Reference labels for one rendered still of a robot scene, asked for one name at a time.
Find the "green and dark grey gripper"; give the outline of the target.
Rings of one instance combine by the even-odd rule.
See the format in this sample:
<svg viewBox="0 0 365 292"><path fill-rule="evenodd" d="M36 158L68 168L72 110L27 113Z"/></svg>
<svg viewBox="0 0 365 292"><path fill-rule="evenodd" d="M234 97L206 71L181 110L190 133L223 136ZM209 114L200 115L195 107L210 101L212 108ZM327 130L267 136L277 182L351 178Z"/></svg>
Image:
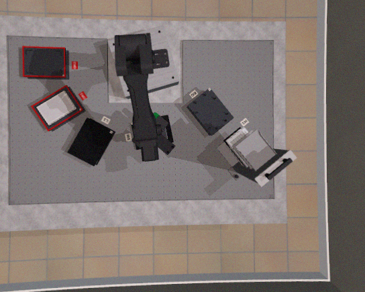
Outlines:
<svg viewBox="0 0 365 292"><path fill-rule="evenodd" d="M168 125L168 122L164 118L162 118L160 115L158 115L156 112L154 113L154 115L156 118L156 124L161 125L161 130L163 131L164 128ZM140 141L136 141L135 138L132 138L132 142L141 148Z"/></svg>

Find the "white rectangular plate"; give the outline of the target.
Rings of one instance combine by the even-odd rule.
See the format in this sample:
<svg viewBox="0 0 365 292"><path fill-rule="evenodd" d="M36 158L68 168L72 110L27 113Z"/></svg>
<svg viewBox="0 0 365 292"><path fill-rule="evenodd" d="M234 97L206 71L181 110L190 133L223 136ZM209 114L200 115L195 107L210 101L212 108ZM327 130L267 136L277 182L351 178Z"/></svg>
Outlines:
<svg viewBox="0 0 365 292"><path fill-rule="evenodd" d="M70 112L76 110L76 107L67 95L66 91L63 91L45 103L39 105L37 109L42 114L47 124L51 125L62 117L68 115Z"/></svg>

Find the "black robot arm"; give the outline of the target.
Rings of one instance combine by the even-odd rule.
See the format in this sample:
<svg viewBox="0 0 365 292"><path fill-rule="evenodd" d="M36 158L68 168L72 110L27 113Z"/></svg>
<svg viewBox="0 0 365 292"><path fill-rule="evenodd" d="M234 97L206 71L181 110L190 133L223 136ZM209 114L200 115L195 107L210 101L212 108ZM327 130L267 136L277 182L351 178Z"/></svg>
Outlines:
<svg viewBox="0 0 365 292"><path fill-rule="evenodd" d="M167 155L175 147L162 135L161 125L156 124L147 87L148 74L169 65L167 49L152 51L150 33L115 35L115 69L118 77L123 76L129 90L134 113L133 135L140 141L144 162L159 160L158 147Z"/></svg>

